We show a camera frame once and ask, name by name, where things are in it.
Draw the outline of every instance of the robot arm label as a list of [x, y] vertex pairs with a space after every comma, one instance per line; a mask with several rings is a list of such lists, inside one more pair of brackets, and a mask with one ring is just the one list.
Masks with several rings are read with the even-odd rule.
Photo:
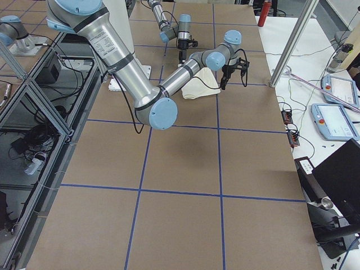
[[118, 50], [105, 31], [89, 39], [89, 42], [101, 58], [107, 57]]

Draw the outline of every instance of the metal rod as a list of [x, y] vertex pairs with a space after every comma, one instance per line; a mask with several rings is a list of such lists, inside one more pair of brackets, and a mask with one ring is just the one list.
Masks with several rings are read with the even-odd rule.
[[277, 82], [279, 81], [281, 74], [285, 66], [287, 65], [287, 62], [289, 61], [291, 54], [293, 53], [295, 46], [298, 43], [299, 38], [301, 37], [301, 34], [304, 31], [308, 23], [308, 20], [310, 19], [311, 14], [313, 13], [318, 2], [319, 0], [307, 0], [304, 9], [300, 14], [294, 26], [294, 29], [292, 30], [290, 38], [286, 43], [286, 46], [282, 52], [279, 62], [277, 63], [275, 71], [271, 77], [269, 83], [270, 87], [275, 87]]
[[299, 81], [307, 84], [308, 86], [313, 87], [313, 88], [315, 88], [316, 90], [319, 90], [319, 91], [320, 91], [321, 93], [323, 93], [324, 95], [330, 96], [331, 98], [335, 99], [336, 101], [338, 101], [339, 103], [343, 104], [344, 106], [346, 106], [347, 108], [351, 109], [352, 111], [360, 114], [360, 109], [359, 109], [359, 108], [356, 108], [356, 107], [353, 106], [352, 104], [343, 101], [342, 99], [334, 96], [334, 95], [331, 94], [331, 93], [328, 93], [327, 91], [325, 91], [325, 90], [321, 89], [320, 87], [317, 87], [316, 85], [314, 85], [314, 84], [312, 84], [312, 83], [310, 83], [310, 82], [308, 82], [308, 81], [306, 81], [306, 80], [304, 80], [304, 79], [296, 76], [296, 75], [293, 74], [293, 73], [288, 73], [288, 74], [289, 74], [290, 76], [294, 77], [295, 79], [297, 79], [297, 80], [299, 80]]
[[23, 80], [28, 76], [23, 67], [19, 62], [13, 57], [9, 49], [0, 41], [0, 56], [4, 58], [5, 62], [13, 69], [16, 76]]

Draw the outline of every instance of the blue tape grid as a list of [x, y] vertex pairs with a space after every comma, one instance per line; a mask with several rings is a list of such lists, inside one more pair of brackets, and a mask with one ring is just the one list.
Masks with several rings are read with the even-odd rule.
[[[7, 7], [9, 7], [10, 5], [12, 5], [15, 2], [15, 0], [13, 0]], [[174, 9], [175, 9], [176, 4], [174, 3], [173, 5], [173, 10], [172, 13], [174, 13]], [[214, 37], [214, 48], [216, 47], [216, 43], [215, 43], [215, 26], [216, 25], [238, 25], [238, 26], [256, 26], [256, 25], [252, 25], [252, 24], [222, 24], [222, 23], [215, 23], [215, 11], [214, 11], [214, 5], [212, 6], [213, 9], [213, 22], [192, 22], [192, 24], [210, 24], [213, 26], [213, 37]], [[29, 24], [29, 25], [36, 25], [35, 29], [32, 31], [32, 33], [34, 31], [36, 31], [36, 29], [38, 28], [38, 26], [40, 25], [45, 25], [43, 24], [45, 19], [43, 19], [39, 24]], [[130, 21], [151, 21], [151, 22], [155, 22], [155, 20], [132, 20], [130, 19]], [[159, 47], [159, 48], [163, 48], [164, 49], [164, 56], [166, 56], [167, 54], [167, 49], [168, 48], [176, 48], [173, 46], [168, 46], [168, 44], [166, 44], [165, 46], [151, 46], [151, 45], [134, 45], [135, 47]], [[208, 49], [212, 49], [212, 48], [197, 48], [197, 50], [208, 50]], [[160, 72], [160, 78], [159, 78], [159, 82], [162, 80], [162, 76], [163, 76], [163, 70], [164, 70], [164, 66], [161, 67], [161, 72]], [[253, 86], [265, 86], [265, 84], [248, 84], [248, 85], [253, 85]], [[143, 179], [144, 179], [144, 174], [145, 174], [145, 169], [146, 169], [146, 163], [147, 163], [147, 157], [148, 157], [148, 153], [149, 153], [149, 148], [150, 148], [150, 142], [151, 142], [151, 134], [152, 134], [152, 129], [150, 129], [149, 134], [148, 134], [148, 140], [147, 140], [147, 146], [146, 146], [146, 152], [145, 152], [145, 157], [144, 157], [144, 162], [143, 162], [143, 168], [142, 168], [142, 173], [141, 173], [141, 179], [140, 179], [140, 183], [139, 183], [139, 188], [126, 188], [126, 187], [110, 187], [110, 186], [91, 186], [91, 185], [83, 185], [83, 184], [61, 184], [61, 186], [64, 187], [83, 187], [83, 188], [100, 188], [100, 189], [110, 189], [110, 190], [124, 190], [124, 191], [133, 191], [133, 192], [137, 192], [137, 200], [136, 200], [136, 205], [135, 205], [135, 210], [134, 210], [134, 215], [133, 215], [133, 221], [132, 221], [132, 228], [131, 228], [131, 232], [130, 232], [130, 237], [129, 237], [129, 242], [128, 242], [128, 250], [127, 250], [127, 256], [126, 256], [126, 260], [125, 260], [125, 266], [124, 266], [124, 270], [128, 269], [128, 263], [129, 263], [129, 258], [130, 258], [130, 254], [131, 254], [131, 246], [132, 246], [132, 240], [133, 240], [133, 236], [134, 236], [134, 230], [135, 230], [135, 225], [136, 225], [136, 219], [137, 219], [137, 212], [138, 212], [138, 208], [139, 208], [139, 204], [140, 204], [140, 198], [141, 198], [141, 192], [149, 192], [149, 193], [160, 193], [160, 194], [177, 194], [177, 195], [190, 195], [190, 196], [209, 196], [209, 197], [218, 197], [220, 199], [220, 217], [221, 217], [221, 236], [222, 236], [222, 260], [223, 260], [223, 270], [226, 270], [226, 250], [225, 250], [225, 236], [224, 236], [224, 212], [223, 212], [223, 198], [233, 198], [233, 199], [247, 199], [247, 200], [266, 200], [266, 201], [282, 201], [282, 202], [293, 202], [293, 203], [304, 203], [304, 200], [295, 200], [295, 199], [282, 199], [282, 198], [270, 198], [270, 197], [254, 197], [254, 196], [237, 196], [237, 195], [226, 195], [223, 194], [223, 186], [222, 186], [222, 163], [221, 163], [221, 138], [220, 138], [220, 131], [221, 130], [228, 130], [228, 131], [240, 131], [240, 132], [263, 132], [263, 133], [279, 133], [279, 134], [286, 134], [286, 132], [277, 132], [277, 131], [271, 131], [271, 130], [251, 130], [251, 129], [236, 129], [236, 128], [221, 128], [220, 127], [220, 122], [219, 122], [219, 104], [218, 104], [218, 96], [216, 95], [216, 108], [217, 108], [217, 127], [197, 127], [197, 126], [181, 126], [181, 125], [174, 125], [174, 127], [176, 128], [198, 128], [198, 129], [216, 129], [217, 130], [217, 136], [218, 136], [218, 164], [219, 164], [219, 186], [220, 186], [220, 194], [210, 194], [210, 193], [196, 193], [196, 192], [180, 192], [180, 191], [166, 191], [166, 190], [149, 190], [149, 189], [143, 189], [142, 188], [142, 184], [143, 184]], [[91, 122], [105, 122], [105, 123], [119, 123], [119, 124], [132, 124], [132, 122], [128, 122], [128, 121], [112, 121], [112, 120], [100, 120], [100, 119], [88, 119], [88, 121]]]

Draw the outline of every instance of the black monitor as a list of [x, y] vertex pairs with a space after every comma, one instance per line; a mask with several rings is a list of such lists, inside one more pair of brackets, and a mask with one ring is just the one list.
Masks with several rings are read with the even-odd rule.
[[347, 221], [360, 224], [360, 145], [348, 140], [313, 175]]

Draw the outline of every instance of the metal pipe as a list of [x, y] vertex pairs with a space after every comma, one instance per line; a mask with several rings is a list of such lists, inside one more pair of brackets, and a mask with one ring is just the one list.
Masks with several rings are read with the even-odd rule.
[[279, 59], [279, 62], [277, 63], [277, 66], [275, 68], [275, 71], [271, 77], [269, 86], [275, 87], [277, 82], [280, 80], [281, 74], [287, 65], [291, 54], [293, 53], [296, 44], [299, 41], [299, 38], [301, 37], [302, 32], [304, 31], [311, 14], [313, 13], [317, 3], [319, 0], [307, 0], [303, 11], [301, 12], [294, 29], [292, 30], [292, 33], [290, 35], [289, 40], [286, 43], [286, 46], [282, 52], [282, 55]]
[[320, 87], [317, 87], [316, 85], [314, 85], [314, 84], [312, 84], [312, 83], [310, 83], [310, 82], [308, 82], [308, 81], [306, 81], [306, 80], [304, 80], [304, 79], [296, 76], [295, 74], [293, 74], [293, 73], [291, 73], [291, 72], [289, 72], [288, 74], [289, 74], [290, 76], [294, 77], [295, 79], [297, 79], [297, 80], [299, 80], [299, 81], [307, 84], [308, 86], [310, 86], [310, 87], [312, 87], [312, 88], [315, 88], [316, 90], [319, 90], [319, 91], [320, 91], [321, 93], [323, 93], [324, 95], [330, 96], [331, 98], [335, 99], [336, 101], [338, 101], [339, 103], [341, 103], [341, 104], [344, 105], [345, 107], [351, 109], [352, 111], [360, 114], [360, 109], [359, 109], [359, 108], [356, 108], [356, 107], [353, 106], [352, 104], [343, 101], [342, 99], [334, 96], [334, 95], [331, 94], [331, 93], [328, 93], [327, 91], [321, 89]]

